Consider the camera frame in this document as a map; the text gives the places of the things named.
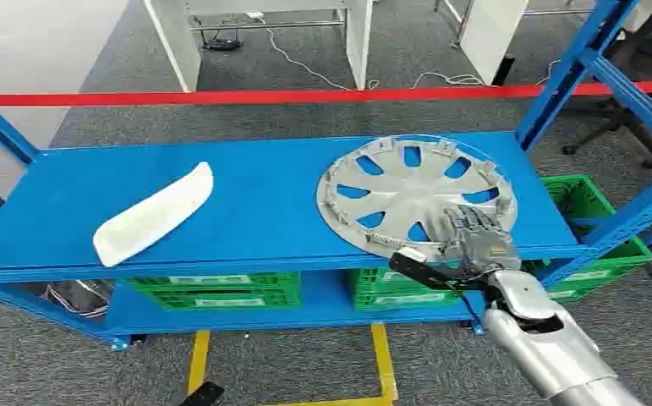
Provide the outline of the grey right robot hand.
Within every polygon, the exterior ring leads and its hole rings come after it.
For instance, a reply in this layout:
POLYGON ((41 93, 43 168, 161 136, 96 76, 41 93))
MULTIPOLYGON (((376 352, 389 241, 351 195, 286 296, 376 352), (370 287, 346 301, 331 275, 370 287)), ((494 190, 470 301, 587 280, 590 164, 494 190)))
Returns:
POLYGON ((452 254, 436 270, 454 280, 476 279, 497 271, 519 271, 522 261, 509 232, 479 208, 449 205, 444 209, 452 254))

